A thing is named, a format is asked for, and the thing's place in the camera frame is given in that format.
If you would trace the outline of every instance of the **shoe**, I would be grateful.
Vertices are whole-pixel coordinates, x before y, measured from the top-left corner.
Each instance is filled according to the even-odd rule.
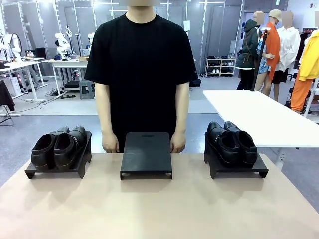
[[[242,162],[247,166],[253,166],[257,160],[258,153],[251,136],[248,133],[241,131],[232,122],[226,122],[224,129],[229,130],[236,135],[241,149]]]
[[[206,155],[217,157],[225,166],[237,165],[240,159],[240,147],[234,133],[224,130],[216,122],[211,122],[205,137]]]
[[[72,168],[78,153],[87,143],[85,128],[75,127],[69,133],[61,134],[54,146],[54,161],[61,171]]]
[[[56,132],[42,136],[31,152],[31,162],[39,171],[55,168],[53,150],[56,139],[63,133],[69,133],[68,127],[63,127]]]

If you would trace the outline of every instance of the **orange pants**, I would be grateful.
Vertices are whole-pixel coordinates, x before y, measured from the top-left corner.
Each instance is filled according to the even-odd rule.
[[[295,81],[294,90],[291,96],[291,109],[293,111],[301,111],[304,107],[307,94],[311,88],[314,79],[299,80],[299,72]]]

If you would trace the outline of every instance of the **black bag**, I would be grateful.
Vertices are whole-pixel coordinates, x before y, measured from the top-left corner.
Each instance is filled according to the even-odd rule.
[[[189,82],[189,87],[200,87],[201,80],[196,79]]]

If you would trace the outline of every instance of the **hand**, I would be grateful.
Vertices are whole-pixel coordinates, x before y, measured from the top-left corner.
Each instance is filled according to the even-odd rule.
[[[170,141],[170,152],[171,153],[181,153],[186,146],[185,133],[175,132]]]
[[[266,54],[266,55],[265,55],[265,58],[267,58],[267,59],[274,59],[274,58],[275,58],[275,55],[273,55],[273,54]]]
[[[119,141],[115,134],[104,134],[102,136],[102,146],[107,153],[119,153]]]

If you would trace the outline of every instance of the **short sleeve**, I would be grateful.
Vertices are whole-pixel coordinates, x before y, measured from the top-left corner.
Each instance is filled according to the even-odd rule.
[[[186,32],[181,28],[176,51],[176,72],[175,82],[177,85],[187,83],[197,79],[197,71],[194,62],[193,53]]]
[[[90,58],[84,79],[108,85],[110,81],[110,78],[108,77],[109,70],[107,67],[108,40],[105,40],[105,35],[107,35],[107,33],[105,32],[103,25],[101,25],[95,32],[93,38]]]

